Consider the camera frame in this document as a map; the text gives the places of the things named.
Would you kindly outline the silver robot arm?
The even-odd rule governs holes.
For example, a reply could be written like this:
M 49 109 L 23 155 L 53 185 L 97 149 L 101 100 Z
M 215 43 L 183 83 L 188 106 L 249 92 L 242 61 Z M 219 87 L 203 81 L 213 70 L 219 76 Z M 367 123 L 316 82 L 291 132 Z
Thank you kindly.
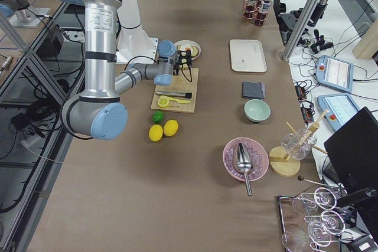
M 144 79 L 169 85 L 176 47 L 171 41 L 156 43 L 146 35 L 136 0 L 61 1 L 85 8 L 85 88 L 64 103 L 62 123 L 71 133 L 111 140 L 122 133 L 128 120 L 120 94 Z M 133 63 L 115 73 L 118 58 L 144 47 L 157 50 L 157 63 Z

